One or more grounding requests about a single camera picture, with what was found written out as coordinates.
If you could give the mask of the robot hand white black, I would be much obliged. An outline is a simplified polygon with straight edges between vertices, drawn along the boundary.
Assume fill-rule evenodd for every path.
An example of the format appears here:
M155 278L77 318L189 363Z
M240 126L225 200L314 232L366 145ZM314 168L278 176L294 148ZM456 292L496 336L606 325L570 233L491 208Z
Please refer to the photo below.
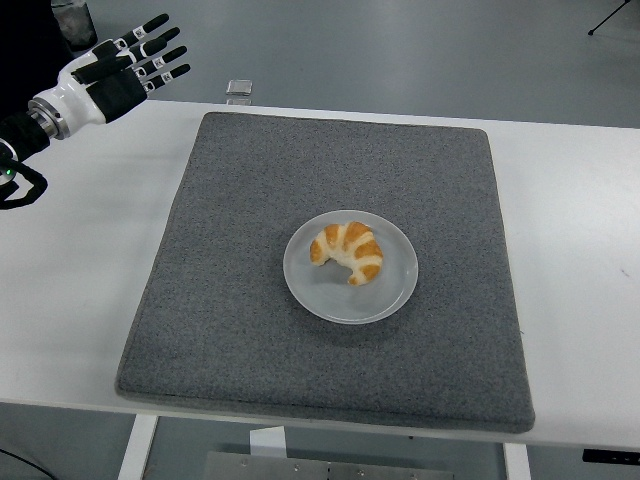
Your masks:
M168 21L168 14L160 14L71 61L53 88L29 101L28 115L48 137L66 139L87 125L108 124L133 110L190 70L188 64L175 63L187 48L168 48L179 28L152 35Z

